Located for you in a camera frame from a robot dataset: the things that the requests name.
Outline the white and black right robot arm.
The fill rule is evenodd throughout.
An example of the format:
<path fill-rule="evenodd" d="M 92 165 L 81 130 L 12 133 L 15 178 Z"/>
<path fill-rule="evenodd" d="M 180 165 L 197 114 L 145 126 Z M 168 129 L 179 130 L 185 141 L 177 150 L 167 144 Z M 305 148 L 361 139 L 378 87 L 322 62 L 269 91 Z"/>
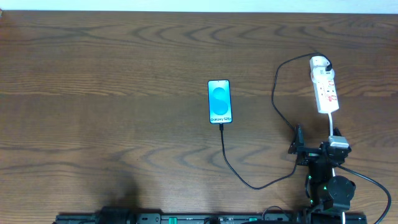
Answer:
<path fill-rule="evenodd" d="M 351 148 L 338 129 L 318 148 L 307 147 L 299 125 L 295 127 L 294 140 L 289 154 L 295 154 L 298 166 L 307 166 L 305 193 L 310 206 L 297 212 L 298 223 L 344 223 L 345 212 L 350 209 L 356 185 L 346 177 L 336 175 L 334 168 L 344 163 Z"/>

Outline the blue Galaxy smartphone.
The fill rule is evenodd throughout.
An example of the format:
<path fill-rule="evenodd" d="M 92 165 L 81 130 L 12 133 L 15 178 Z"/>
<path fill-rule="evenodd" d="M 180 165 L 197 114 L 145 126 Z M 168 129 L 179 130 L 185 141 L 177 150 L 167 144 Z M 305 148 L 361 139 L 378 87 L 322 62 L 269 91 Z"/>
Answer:
<path fill-rule="evenodd" d="M 229 80 L 208 81 L 208 106 L 211 124 L 233 122 Z"/>

